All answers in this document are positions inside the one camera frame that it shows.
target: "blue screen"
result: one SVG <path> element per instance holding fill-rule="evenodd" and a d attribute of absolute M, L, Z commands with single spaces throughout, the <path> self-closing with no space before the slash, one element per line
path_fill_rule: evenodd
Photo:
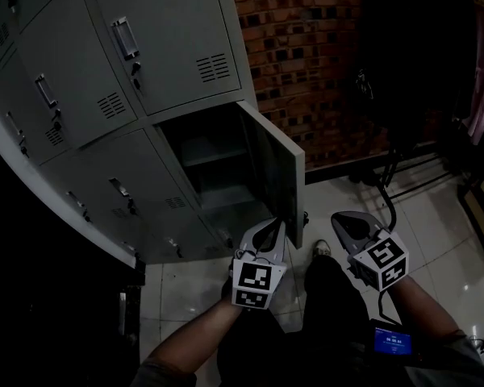
<path fill-rule="evenodd" d="M 411 336 L 401 332 L 375 328 L 374 351 L 396 356 L 408 356 L 412 354 Z"/>

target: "brick wall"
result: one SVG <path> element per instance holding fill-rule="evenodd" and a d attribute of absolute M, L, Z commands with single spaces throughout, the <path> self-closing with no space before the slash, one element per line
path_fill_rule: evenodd
<path fill-rule="evenodd" d="M 235 1 L 260 112 L 305 150 L 307 169 L 387 150 L 386 131 L 349 105 L 361 0 Z"/>

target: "sleeve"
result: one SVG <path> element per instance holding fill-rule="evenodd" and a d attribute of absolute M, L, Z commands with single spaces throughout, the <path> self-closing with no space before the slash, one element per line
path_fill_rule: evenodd
<path fill-rule="evenodd" d="M 406 367 L 407 374 L 416 387 L 484 387 L 484 364 L 465 336 L 445 344 L 438 351 L 438 355 L 440 366 Z"/>
<path fill-rule="evenodd" d="M 195 374 L 183 375 L 157 364 L 144 362 L 131 383 L 131 387 L 194 387 Z"/>

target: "forearm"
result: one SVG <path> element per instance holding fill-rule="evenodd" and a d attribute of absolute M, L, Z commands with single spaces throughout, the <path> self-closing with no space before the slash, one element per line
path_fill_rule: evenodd
<path fill-rule="evenodd" d="M 195 372 L 215 352 L 242 308 L 223 298 L 157 347 L 147 360 L 179 372 Z"/>
<path fill-rule="evenodd" d="M 429 339 L 447 339 L 458 334 L 459 326 L 452 316 L 412 278 L 403 278 L 387 292 L 406 327 Z"/>

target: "ventilation slot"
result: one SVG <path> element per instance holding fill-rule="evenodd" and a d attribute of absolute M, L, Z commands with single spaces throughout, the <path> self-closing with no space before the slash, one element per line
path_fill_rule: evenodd
<path fill-rule="evenodd" d="M 116 114 L 121 114 L 126 110 L 122 100 L 116 92 L 110 94 L 104 99 L 99 100 L 97 104 L 104 116 L 106 116 L 106 119 L 110 119 Z"/>
<path fill-rule="evenodd" d="M 47 136 L 48 141 L 52 144 L 52 146 L 57 146 L 63 141 L 63 137 L 61 136 L 61 134 L 54 128 L 52 128 L 50 131 L 46 131 L 45 135 Z"/>
<path fill-rule="evenodd" d="M 116 208 L 115 210 L 111 210 L 111 212 L 117 218 L 120 218 L 120 219 L 129 218 L 129 215 L 122 208 Z"/>
<path fill-rule="evenodd" d="M 186 206 L 180 197 L 165 199 L 165 203 L 170 207 L 171 210 Z"/>
<path fill-rule="evenodd" d="M 9 28 L 5 23 L 0 26 L 0 46 L 2 46 L 9 37 Z"/>
<path fill-rule="evenodd" d="M 212 57 L 196 60 L 202 83 L 230 76 L 226 55 L 221 53 Z"/>

